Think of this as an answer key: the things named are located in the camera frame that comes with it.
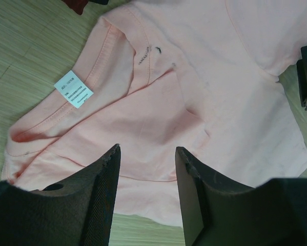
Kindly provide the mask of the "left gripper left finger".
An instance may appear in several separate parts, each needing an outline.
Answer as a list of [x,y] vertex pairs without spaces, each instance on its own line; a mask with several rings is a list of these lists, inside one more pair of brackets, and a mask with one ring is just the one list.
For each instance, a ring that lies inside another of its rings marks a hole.
[[43,190],[0,181],[0,245],[108,245],[120,159],[114,145]]

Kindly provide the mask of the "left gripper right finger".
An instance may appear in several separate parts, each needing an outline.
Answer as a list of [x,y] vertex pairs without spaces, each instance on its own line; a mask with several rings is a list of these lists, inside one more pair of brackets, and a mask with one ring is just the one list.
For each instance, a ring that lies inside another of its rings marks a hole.
[[252,188],[175,152],[186,245],[307,245],[307,178]]

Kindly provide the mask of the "pink t-shirt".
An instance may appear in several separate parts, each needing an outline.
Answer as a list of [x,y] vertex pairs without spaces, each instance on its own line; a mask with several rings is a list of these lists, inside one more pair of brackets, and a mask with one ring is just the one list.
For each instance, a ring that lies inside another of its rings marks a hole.
[[2,179],[42,190],[121,147],[114,211],[181,226],[175,149],[252,187],[307,148],[279,75],[307,1],[132,1],[102,15],[69,74],[8,133]]

